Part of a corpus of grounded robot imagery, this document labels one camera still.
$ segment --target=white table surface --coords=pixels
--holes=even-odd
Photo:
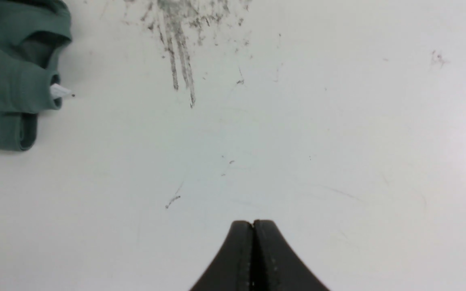
[[[236,219],[332,291],[466,291],[466,1],[238,2],[182,19],[191,109],[158,5],[67,0],[76,97],[0,152],[0,291],[186,291]]]

